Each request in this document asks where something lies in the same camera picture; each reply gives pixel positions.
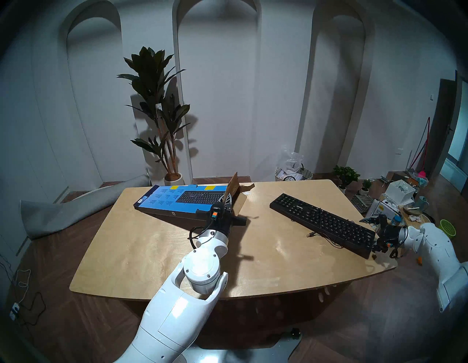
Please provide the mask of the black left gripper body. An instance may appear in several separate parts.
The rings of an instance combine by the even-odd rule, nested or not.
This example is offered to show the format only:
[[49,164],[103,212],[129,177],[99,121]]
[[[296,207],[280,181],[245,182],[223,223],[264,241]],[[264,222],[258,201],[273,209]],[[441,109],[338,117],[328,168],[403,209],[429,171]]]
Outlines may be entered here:
[[209,235],[214,237],[217,234],[222,234],[229,237],[232,226],[246,226],[247,218],[243,216],[235,216],[231,211],[220,209],[210,211]]

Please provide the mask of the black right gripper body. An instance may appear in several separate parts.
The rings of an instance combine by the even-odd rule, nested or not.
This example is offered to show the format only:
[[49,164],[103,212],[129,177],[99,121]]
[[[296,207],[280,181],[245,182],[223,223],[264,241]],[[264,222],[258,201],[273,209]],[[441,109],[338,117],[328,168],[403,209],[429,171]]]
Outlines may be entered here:
[[380,227],[377,232],[376,252],[387,252],[389,248],[394,248],[393,252],[403,243],[402,226],[389,224],[385,215],[378,215],[377,222]]

